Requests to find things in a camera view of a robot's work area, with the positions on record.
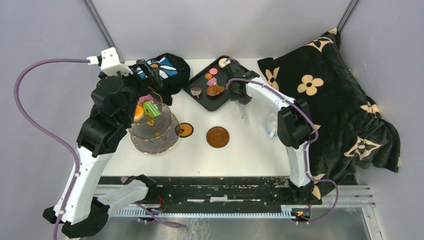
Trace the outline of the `metal tongs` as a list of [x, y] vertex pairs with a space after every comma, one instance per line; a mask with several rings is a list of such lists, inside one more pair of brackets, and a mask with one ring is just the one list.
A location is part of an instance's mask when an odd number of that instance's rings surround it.
[[235, 106], [237, 108], [237, 111], [239, 112], [240, 118], [243, 119], [244, 118], [244, 111], [243, 111], [243, 108], [242, 108], [240, 102], [237, 100], [234, 103], [235, 103]]

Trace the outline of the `pink frosted cupcake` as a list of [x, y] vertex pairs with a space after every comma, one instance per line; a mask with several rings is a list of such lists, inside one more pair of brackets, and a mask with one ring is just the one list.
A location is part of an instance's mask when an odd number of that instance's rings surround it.
[[218, 81], [217, 81], [217, 79], [215, 77], [212, 77], [211, 79], [209, 79], [206, 82], [206, 84], [207, 84], [208, 87], [216, 86], [218, 84]]

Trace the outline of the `orange donut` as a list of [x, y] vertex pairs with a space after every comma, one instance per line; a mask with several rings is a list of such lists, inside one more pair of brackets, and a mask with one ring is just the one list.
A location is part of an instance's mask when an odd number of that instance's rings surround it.
[[143, 109], [143, 107], [141, 106], [141, 105], [137, 105], [136, 106], [136, 109], [135, 109], [135, 113], [134, 113], [134, 121], [136, 122], [136, 121], [139, 121], [142, 117], [143, 117], [143, 114], [144, 114], [144, 109]]

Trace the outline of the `green cake slice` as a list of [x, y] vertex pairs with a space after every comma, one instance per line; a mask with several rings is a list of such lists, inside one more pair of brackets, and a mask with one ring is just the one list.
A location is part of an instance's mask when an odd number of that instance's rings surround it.
[[156, 118], [161, 115], [161, 111], [157, 108], [152, 100], [145, 101], [142, 104], [143, 111], [146, 115]]

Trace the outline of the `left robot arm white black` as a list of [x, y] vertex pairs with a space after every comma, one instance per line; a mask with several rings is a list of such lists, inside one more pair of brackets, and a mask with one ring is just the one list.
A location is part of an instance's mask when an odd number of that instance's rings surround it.
[[162, 87], [159, 70], [144, 59], [129, 72], [114, 67], [105, 72], [91, 93], [93, 107], [77, 137], [77, 162], [55, 206], [44, 210], [43, 217], [61, 224], [62, 233], [70, 239], [92, 237], [99, 233], [116, 212], [143, 200], [157, 186], [141, 174], [131, 176], [111, 193], [95, 196], [102, 173], [116, 152], [120, 141], [135, 120], [139, 99]]

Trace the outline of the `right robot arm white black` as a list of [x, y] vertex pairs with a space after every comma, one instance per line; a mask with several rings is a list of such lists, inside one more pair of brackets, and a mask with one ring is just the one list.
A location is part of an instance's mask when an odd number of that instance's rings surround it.
[[316, 128], [310, 119], [308, 103], [279, 92], [258, 73], [244, 69], [235, 59], [226, 59], [223, 70], [228, 77], [226, 90], [231, 101], [247, 105], [252, 99], [257, 99], [276, 114], [276, 133], [288, 154], [292, 198], [296, 201], [305, 200], [314, 189], [309, 162], [310, 144], [318, 138], [313, 135]]

